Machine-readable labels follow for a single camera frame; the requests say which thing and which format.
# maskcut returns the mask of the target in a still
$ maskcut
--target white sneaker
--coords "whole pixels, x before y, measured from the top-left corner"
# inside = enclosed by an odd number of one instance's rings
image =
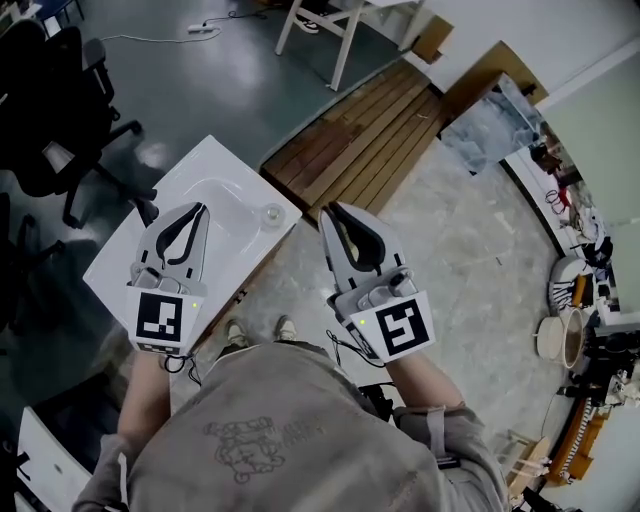
[[[296,324],[288,315],[282,315],[276,324],[276,341],[298,341]]]
[[[295,18],[293,18],[293,22],[307,34],[317,34],[318,32],[320,32],[317,23],[314,23],[313,21],[305,20],[304,18],[299,18],[298,16],[296,16]]]
[[[227,334],[227,345],[238,345],[239,347],[249,346],[247,331],[240,323],[240,320],[235,318],[229,320],[225,326],[225,332]]]

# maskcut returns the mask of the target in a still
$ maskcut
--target bucket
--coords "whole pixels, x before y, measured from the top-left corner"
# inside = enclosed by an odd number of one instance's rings
[[[538,328],[538,355],[565,368],[573,368],[576,364],[583,343],[584,325],[579,309],[572,309],[560,317],[549,316]]]

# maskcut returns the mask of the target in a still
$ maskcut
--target cable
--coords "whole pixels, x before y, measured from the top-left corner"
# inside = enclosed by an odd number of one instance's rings
[[[214,27],[215,32],[213,35],[209,37],[204,37],[202,39],[147,39],[146,37],[137,37],[137,36],[128,36],[126,34],[119,34],[117,36],[108,36],[103,37],[100,41],[109,41],[111,39],[130,39],[131,41],[140,41],[143,43],[173,43],[173,44],[186,44],[186,43],[203,43],[205,41],[211,41],[213,38],[218,37],[222,29],[218,27]]]
[[[187,376],[189,377],[189,379],[191,379],[193,382],[195,382],[198,386],[202,386],[202,381],[200,380],[200,375],[198,374],[198,367],[196,366],[196,352],[193,352],[192,354],[189,354],[188,356],[171,356],[168,355],[165,357],[164,359],[164,364],[163,364],[163,368],[166,372],[169,373],[180,373],[182,370],[184,370],[184,366],[186,364],[187,361],[191,361],[191,368],[189,368],[189,372],[187,373]],[[171,360],[178,360],[180,361],[180,366],[178,368],[176,368],[175,370],[172,370],[169,368],[169,361]]]
[[[338,350],[338,347],[341,346],[341,347],[348,348],[349,350],[352,350],[353,352],[358,354],[362,358],[362,360],[365,363],[367,363],[369,366],[373,366],[374,368],[384,368],[384,363],[375,364],[369,361],[367,359],[367,356],[364,355],[364,351],[361,348],[356,347],[351,343],[347,343],[346,341],[339,340],[338,337],[335,334],[333,334],[329,329],[327,329],[325,332],[327,333],[327,336],[329,337],[329,339],[333,342],[333,350],[336,353],[336,362],[338,363],[338,366],[342,367],[342,362],[340,360],[340,351]]]
[[[202,26],[205,26],[210,21],[227,21],[227,20],[239,20],[242,18],[257,18],[259,20],[268,19],[267,15],[264,14],[267,11],[275,11],[281,10],[282,7],[266,7],[264,9],[260,9],[258,11],[250,12],[248,14],[240,14],[236,11],[229,11],[226,16],[221,16],[219,18],[209,18],[202,22]],[[103,37],[100,41],[110,41],[111,39],[129,39],[131,41],[139,41],[142,43],[172,43],[172,44],[186,44],[186,43],[203,43],[205,41],[211,41],[213,38],[218,37],[222,32],[221,28],[213,27],[216,31],[214,34],[204,37],[202,39],[149,39],[146,37],[138,37],[138,36],[130,36],[127,34],[118,34],[116,36],[108,36]]]
[[[560,194],[557,190],[549,190],[544,196],[544,201],[551,206],[551,211],[556,215],[562,215],[567,207],[560,200]]]
[[[551,397],[551,400],[549,400],[549,405],[547,406],[547,412],[544,415],[544,420],[542,420],[542,427],[540,427],[540,439],[542,439],[544,437],[544,426],[547,423],[547,416],[549,416],[549,411],[551,410],[551,404],[553,403],[553,399],[558,395],[557,393],[554,393],[553,396]]]

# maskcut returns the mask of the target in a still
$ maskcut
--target office chair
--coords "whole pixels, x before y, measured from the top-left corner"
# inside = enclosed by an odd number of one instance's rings
[[[102,43],[82,46],[76,27],[45,40],[40,25],[25,20],[0,36],[0,169],[13,171],[30,196],[66,192],[63,220],[73,228],[80,227],[71,215],[73,199],[92,169],[141,211],[156,194],[125,185],[100,165],[105,146],[128,131],[142,132],[137,121],[111,130],[120,114],[110,105],[105,59]],[[43,153],[53,143],[72,155],[58,172]]]
[[[27,286],[29,273],[44,263],[52,254],[64,251],[64,244],[58,240],[37,254],[28,254],[26,249],[27,231],[35,225],[31,215],[25,215],[18,232],[18,243],[9,240],[10,201],[9,194],[0,194],[0,331],[9,324],[9,329],[20,334],[16,322],[18,304],[21,298],[31,299]]]

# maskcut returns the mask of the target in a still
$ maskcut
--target gray floor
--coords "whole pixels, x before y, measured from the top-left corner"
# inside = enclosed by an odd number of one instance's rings
[[[86,21],[78,22],[85,40],[129,34],[183,39],[188,25],[208,17],[262,8],[244,0],[83,0]],[[339,41],[329,33],[306,36],[294,29],[282,57],[273,53],[286,13],[267,20],[248,18],[220,23],[215,39],[195,44],[151,44],[128,40],[105,42],[107,67],[116,90],[114,105],[122,121],[138,119],[145,132],[126,135],[104,152],[103,165],[123,181],[151,187],[206,135],[214,135],[248,165],[257,167],[273,150],[310,119],[337,101],[325,87],[338,54]],[[342,80],[342,94],[399,54],[387,39],[361,25]],[[58,318],[45,329],[33,309],[23,312],[26,332],[0,335],[0,428],[13,434],[22,407],[57,394],[82,381],[99,357],[114,328],[113,319],[82,282],[82,274],[130,211],[96,176],[78,192],[74,214],[81,230],[61,220],[63,196],[25,196],[13,174],[2,173],[0,191],[12,201],[11,234],[22,215],[31,213],[38,228],[30,240],[34,250],[56,239],[66,253],[47,262],[31,279],[42,306]]]
[[[396,229],[429,295],[438,342],[425,352],[486,423],[492,448],[506,447],[509,429],[538,438],[565,378],[561,366],[537,356],[533,338],[548,315],[545,283],[557,254],[514,183],[499,166],[471,177],[436,141],[381,217]],[[251,336],[265,342],[278,317],[290,314],[299,337],[333,357],[325,330],[350,338],[325,304],[332,286],[318,232],[301,221],[228,316],[242,319]],[[198,354],[201,375],[223,345],[219,328]],[[358,385],[388,381],[385,370],[344,349],[341,355]],[[174,409],[197,391],[186,375],[174,379],[172,389]],[[553,400],[544,435],[559,434],[569,408],[569,399]]]

